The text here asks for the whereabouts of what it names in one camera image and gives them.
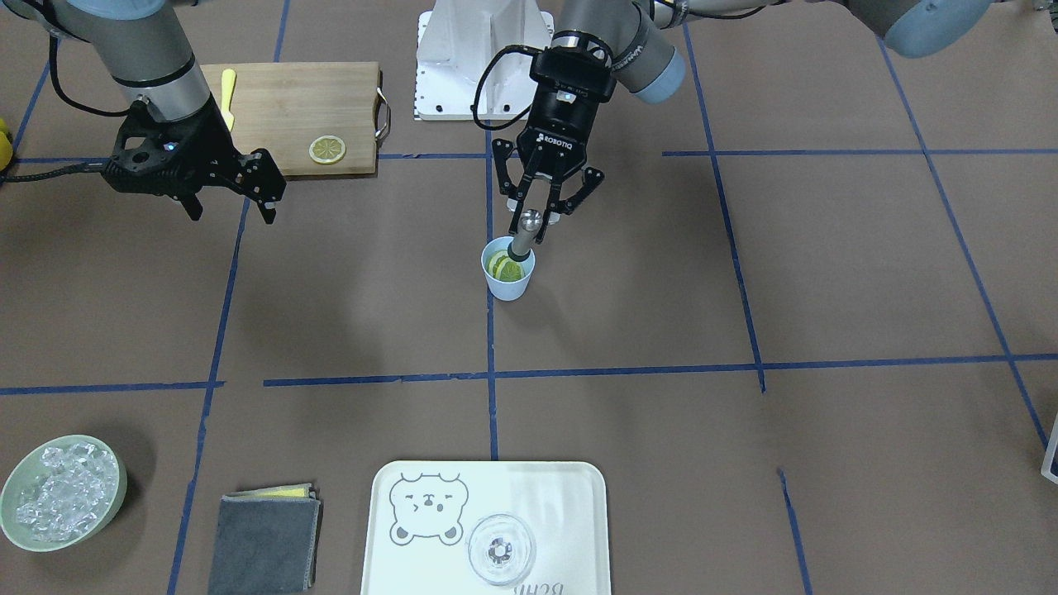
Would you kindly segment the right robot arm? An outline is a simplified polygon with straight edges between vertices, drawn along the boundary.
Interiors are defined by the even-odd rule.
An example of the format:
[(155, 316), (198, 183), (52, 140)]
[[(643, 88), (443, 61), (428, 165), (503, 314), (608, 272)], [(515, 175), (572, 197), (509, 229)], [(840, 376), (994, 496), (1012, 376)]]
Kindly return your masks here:
[(61, 100), (58, 42), (94, 46), (111, 79), (128, 100), (108, 158), (45, 173), (98, 173), (120, 193), (147, 193), (180, 203), (200, 219), (199, 192), (223, 186), (253, 201), (264, 223), (286, 179), (264, 148), (242, 154), (207, 78), (167, 1), (7, 1), (12, 14), (36, 22), (49, 35), (50, 82)]

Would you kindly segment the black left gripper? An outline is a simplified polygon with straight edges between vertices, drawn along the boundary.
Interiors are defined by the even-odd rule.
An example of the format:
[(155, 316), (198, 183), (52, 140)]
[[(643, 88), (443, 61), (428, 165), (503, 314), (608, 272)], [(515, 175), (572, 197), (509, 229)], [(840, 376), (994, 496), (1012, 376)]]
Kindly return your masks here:
[[(541, 240), (550, 226), (552, 215), (567, 216), (592, 195), (605, 179), (604, 172), (586, 167), (582, 185), (570, 198), (562, 198), (562, 183), (582, 169), (587, 161), (587, 142), (592, 133), (598, 106), (612, 101), (617, 80), (612, 68), (596, 53), (573, 46), (553, 46), (534, 56), (530, 79), (536, 91), (528, 112), (527, 124), (512, 140), (491, 140), (493, 166), (498, 190), (512, 213), (511, 226), (517, 226), (524, 201), (534, 178), (552, 181), (549, 184)], [(508, 161), (515, 150), (522, 160), (522, 177), (515, 183), (508, 170)]]

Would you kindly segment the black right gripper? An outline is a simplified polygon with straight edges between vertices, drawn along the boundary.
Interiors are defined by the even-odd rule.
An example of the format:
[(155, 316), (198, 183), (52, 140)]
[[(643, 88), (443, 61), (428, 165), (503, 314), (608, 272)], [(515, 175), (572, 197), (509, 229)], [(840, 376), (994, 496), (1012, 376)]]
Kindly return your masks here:
[(193, 221), (203, 206), (197, 192), (223, 186), (256, 204), (264, 226), (275, 222), (286, 177), (264, 148), (236, 150), (219, 106), (205, 104), (188, 118), (160, 121), (148, 104), (131, 104), (102, 177), (120, 193), (151, 193), (180, 200)]

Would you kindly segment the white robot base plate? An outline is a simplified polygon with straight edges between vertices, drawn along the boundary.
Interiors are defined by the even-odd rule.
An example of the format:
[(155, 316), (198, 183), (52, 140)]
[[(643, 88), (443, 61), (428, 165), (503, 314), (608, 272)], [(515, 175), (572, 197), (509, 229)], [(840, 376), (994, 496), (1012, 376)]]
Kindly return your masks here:
[[(477, 86), (506, 46), (549, 46), (555, 19), (536, 1), (437, 1), (418, 18), (413, 113), (420, 121), (469, 121)], [(503, 121), (529, 107), (536, 83), (531, 59), (510, 55), (488, 75), (480, 120)]]

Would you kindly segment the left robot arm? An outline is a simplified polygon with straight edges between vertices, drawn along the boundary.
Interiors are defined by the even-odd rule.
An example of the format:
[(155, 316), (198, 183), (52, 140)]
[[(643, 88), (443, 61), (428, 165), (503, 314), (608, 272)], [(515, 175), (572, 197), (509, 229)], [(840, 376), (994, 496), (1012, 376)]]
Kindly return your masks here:
[(528, 60), (534, 94), (514, 140), (492, 152), (498, 190), (511, 213), (514, 240), (541, 244), (548, 227), (574, 213), (604, 180), (587, 162), (598, 109), (624, 88), (660, 104), (685, 82), (683, 54), (665, 32), (701, 21), (741, 21), (771, 1), (567, 1), (544, 46), (504, 46), (480, 82), (508, 56)]

